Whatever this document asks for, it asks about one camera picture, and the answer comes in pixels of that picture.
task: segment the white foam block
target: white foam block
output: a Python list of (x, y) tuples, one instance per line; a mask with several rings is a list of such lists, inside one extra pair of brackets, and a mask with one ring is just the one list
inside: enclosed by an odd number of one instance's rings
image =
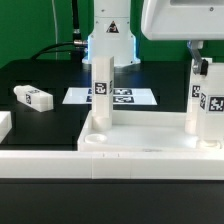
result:
[(0, 143), (12, 128), (11, 113), (0, 112)]
[(39, 112), (54, 109), (53, 96), (33, 86), (16, 86), (14, 93), (18, 101)]

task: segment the white rectangular block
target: white rectangular block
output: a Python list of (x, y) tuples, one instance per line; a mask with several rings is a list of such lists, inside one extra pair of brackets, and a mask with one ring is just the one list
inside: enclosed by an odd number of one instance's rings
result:
[(12, 128), (10, 112), (0, 112), (0, 143)]
[(16, 86), (14, 92), (18, 101), (39, 112), (54, 109), (53, 96), (33, 86)]
[(92, 62), (92, 116), (93, 128), (110, 129), (113, 111), (114, 58), (95, 57)]
[(130, 179), (131, 160), (129, 153), (104, 152), (92, 157), (93, 179)]

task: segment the metal bracket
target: metal bracket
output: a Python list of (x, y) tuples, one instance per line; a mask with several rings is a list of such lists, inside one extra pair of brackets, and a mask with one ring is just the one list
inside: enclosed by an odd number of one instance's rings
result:
[(203, 41), (193, 40), (188, 41), (187, 47), (194, 59), (193, 72), (194, 74), (207, 75), (208, 73), (208, 61), (201, 58), (201, 54), (198, 49), (203, 48)]

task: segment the black table surface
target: black table surface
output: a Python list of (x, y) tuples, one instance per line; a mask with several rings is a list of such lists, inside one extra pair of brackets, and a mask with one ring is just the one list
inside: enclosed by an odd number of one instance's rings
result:
[[(190, 63), (144, 62), (115, 72), (115, 88), (151, 88), (158, 106), (116, 105), (118, 110), (185, 112)], [(40, 113), (16, 100), (13, 88), (31, 85), (54, 96), (54, 110)], [(12, 61), (0, 70), (0, 111), (11, 111), (6, 150), (77, 150), (90, 105), (64, 105), (69, 87), (90, 87), (91, 71), (71, 61)]]
[[(157, 106), (120, 110), (185, 112), (190, 63), (145, 62), (115, 74), (115, 87), (151, 88)], [(54, 110), (18, 103), (16, 85), (54, 95)], [(90, 87), (91, 72), (69, 61), (13, 61), (0, 70), (0, 111), (13, 128), (0, 149), (76, 150), (89, 105), (62, 105), (69, 87)], [(1, 224), (223, 224), (219, 181), (0, 179)]]

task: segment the white post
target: white post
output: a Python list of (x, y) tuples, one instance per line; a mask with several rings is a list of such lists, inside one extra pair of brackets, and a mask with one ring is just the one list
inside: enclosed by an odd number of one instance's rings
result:
[(93, 128), (106, 131), (112, 127), (114, 58), (95, 57), (92, 62)]

